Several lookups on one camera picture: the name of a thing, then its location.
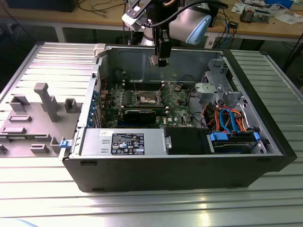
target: warning label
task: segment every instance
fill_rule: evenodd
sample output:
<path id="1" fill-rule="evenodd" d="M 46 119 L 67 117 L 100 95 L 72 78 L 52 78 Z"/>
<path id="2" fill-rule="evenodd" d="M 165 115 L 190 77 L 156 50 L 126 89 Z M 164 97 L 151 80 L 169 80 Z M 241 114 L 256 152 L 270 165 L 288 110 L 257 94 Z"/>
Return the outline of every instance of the warning label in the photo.
<path id="1" fill-rule="evenodd" d="M 143 133 L 114 133 L 112 155 L 144 155 Z"/>

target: white paper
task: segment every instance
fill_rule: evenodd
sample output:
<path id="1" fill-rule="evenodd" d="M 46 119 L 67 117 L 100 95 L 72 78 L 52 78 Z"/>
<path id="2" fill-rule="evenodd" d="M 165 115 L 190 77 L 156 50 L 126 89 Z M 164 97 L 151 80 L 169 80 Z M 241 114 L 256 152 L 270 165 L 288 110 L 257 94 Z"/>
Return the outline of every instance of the white paper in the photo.
<path id="1" fill-rule="evenodd" d="M 276 19 L 280 20 L 280 21 L 283 21 L 289 25 L 293 25 L 295 23 L 297 23 L 295 17 L 293 16 L 290 16 L 288 14 L 283 14 L 283 15 L 280 15 L 278 17 L 275 17 Z"/>
<path id="2" fill-rule="evenodd" d="M 242 11 L 244 10 L 245 4 L 241 4 L 241 3 L 235 3 L 234 7 L 232 8 L 232 12 L 235 13 L 242 13 Z"/>

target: metal bracket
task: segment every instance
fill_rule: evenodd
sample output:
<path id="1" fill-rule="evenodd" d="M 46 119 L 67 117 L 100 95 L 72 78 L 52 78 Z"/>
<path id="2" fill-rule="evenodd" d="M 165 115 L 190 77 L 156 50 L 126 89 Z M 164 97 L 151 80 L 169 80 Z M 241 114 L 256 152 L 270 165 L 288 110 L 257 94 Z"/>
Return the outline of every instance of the metal bracket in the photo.
<path id="1" fill-rule="evenodd" d="M 146 1 L 144 1 L 143 6 L 138 11 L 136 11 L 136 10 L 134 10 L 134 8 L 140 2 L 140 0 L 136 0 L 127 9 L 127 11 L 125 12 L 125 14 L 128 15 L 132 19 L 136 19 L 136 18 L 138 18 L 145 11 L 145 8 L 151 3 L 151 1 L 152 0 L 146 0 Z"/>

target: blue latch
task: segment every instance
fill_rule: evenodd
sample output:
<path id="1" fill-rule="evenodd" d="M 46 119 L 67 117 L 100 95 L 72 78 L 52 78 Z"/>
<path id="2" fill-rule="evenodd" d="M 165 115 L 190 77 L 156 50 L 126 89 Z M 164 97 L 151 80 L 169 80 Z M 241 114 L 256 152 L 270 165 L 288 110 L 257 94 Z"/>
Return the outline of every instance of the blue latch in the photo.
<path id="1" fill-rule="evenodd" d="M 211 141 L 214 140 L 228 140 L 228 136 L 225 132 L 213 132 L 210 134 Z"/>
<path id="2" fill-rule="evenodd" d="M 62 140 L 60 143 L 61 148 L 71 148 L 71 140 Z"/>
<path id="3" fill-rule="evenodd" d="M 256 138 L 257 141 L 260 141 L 260 136 L 257 132 L 254 132 L 254 136 Z"/>

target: wooden workbench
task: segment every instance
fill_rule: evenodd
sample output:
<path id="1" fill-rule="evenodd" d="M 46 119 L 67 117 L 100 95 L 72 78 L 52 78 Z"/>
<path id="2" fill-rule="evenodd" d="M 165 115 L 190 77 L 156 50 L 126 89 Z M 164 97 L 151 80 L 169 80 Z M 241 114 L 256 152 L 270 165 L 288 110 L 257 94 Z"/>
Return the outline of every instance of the wooden workbench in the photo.
<path id="1" fill-rule="evenodd" d="M 91 0 L 92 3 L 97 4 L 105 0 Z M 226 10 L 226 14 L 230 20 L 239 23 L 237 34 L 238 38 L 250 38 L 260 40 L 277 40 L 277 41 L 295 41 L 299 38 L 303 31 L 303 24 L 289 25 L 275 18 L 271 18 L 269 23 L 242 23 L 240 22 L 240 14 L 232 13 L 232 5 L 236 0 L 223 0 L 230 6 Z M 121 0 L 113 0 L 109 4 L 100 5 L 99 9 L 107 8 L 113 5 L 121 4 Z M 90 9 L 89 0 L 84 1 L 81 6 L 85 9 Z M 107 10 L 106 17 L 87 12 L 76 8 L 72 13 L 64 13 L 47 10 L 29 10 L 29 9 L 10 9 L 7 8 L 10 14 L 20 23 L 53 26 L 56 29 L 57 36 L 60 42 L 64 42 L 63 27 L 79 27 L 79 28 L 93 28 L 93 29 L 108 29 L 108 30 L 122 30 L 121 16 L 123 14 L 123 5 L 117 6 Z M 0 20 L 3 23 L 12 23 L 11 18 L 6 14 L 2 7 L 0 7 Z M 212 38 L 217 37 L 224 32 L 220 20 L 217 20 L 215 26 L 208 28 L 207 36 Z"/>

